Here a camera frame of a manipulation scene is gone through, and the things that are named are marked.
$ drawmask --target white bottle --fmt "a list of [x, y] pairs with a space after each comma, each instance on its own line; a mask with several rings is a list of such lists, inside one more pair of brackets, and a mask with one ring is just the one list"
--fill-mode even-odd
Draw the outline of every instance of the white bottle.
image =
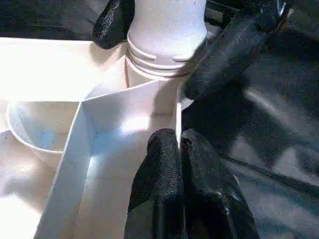
[[206, 0], [135, 0], [130, 64], [158, 77], [192, 71], [206, 47], [205, 6]]

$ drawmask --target white plastic tray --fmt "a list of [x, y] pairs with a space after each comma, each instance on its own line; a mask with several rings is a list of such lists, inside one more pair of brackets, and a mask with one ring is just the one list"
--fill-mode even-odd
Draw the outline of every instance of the white plastic tray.
[[55, 172], [18, 142], [0, 132], [0, 238], [32, 239]]
[[[126, 89], [124, 73], [123, 56], [105, 72], [104, 79], [88, 97]], [[28, 146], [38, 158], [56, 170], [78, 104], [50, 101], [10, 103], [6, 111], [8, 127], [18, 141]]]
[[[124, 71], [117, 77], [127, 80]], [[106, 94], [97, 87], [80, 104], [36, 239], [123, 238], [148, 138], [160, 128], [180, 128], [179, 83], [154, 80]]]

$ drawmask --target white plastic surface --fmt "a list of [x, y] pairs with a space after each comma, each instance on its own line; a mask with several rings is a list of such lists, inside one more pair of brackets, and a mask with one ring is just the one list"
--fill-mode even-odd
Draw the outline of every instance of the white plastic surface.
[[91, 41], [0, 37], [0, 99], [81, 101], [127, 49], [110, 50]]
[[55, 172], [18, 142], [0, 132], [0, 238], [32, 239]]
[[77, 106], [77, 102], [10, 103], [7, 123], [21, 143], [55, 170]]
[[205, 5], [206, 0], [135, 0], [127, 38], [136, 67], [157, 76], [190, 72], [205, 50]]
[[179, 83], [153, 80], [80, 104], [36, 239], [123, 238], [148, 138], [157, 129], [180, 127]]

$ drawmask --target black rubber glove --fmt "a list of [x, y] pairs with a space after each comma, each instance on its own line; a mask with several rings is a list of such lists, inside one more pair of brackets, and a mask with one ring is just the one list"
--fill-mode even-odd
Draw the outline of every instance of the black rubber glove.
[[247, 0], [185, 81], [186, 97], [205, 97], [241, 75], [277, 28], [289, 6], [280, 0]]
[[181, 159], [174, 130], [161, 129], [150, 137], [133, 181], [125, 238], [259, 236], [236, 179], [208, 141], [187, 130]]
[[133, 181], [124, 238], [186, 238], [181, 162], [172, 129], [149, 138], [147, 156]]
[[109, 0], [94, 25], [93, 41], [110, 49], [125, 40], [134, 18], [134, 8], [134, 0]]
[[189, 129], [183, 132], [181, 145], [189, 238], [258, 239], [236, 178], [207, 139]]

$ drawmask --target round compartment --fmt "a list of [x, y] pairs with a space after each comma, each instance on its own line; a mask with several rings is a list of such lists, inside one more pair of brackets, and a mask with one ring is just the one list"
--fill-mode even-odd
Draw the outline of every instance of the round compartment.
[[6, 119], [12, 134], [54, 170], [62, 156], [78, 102], [9, 103]]

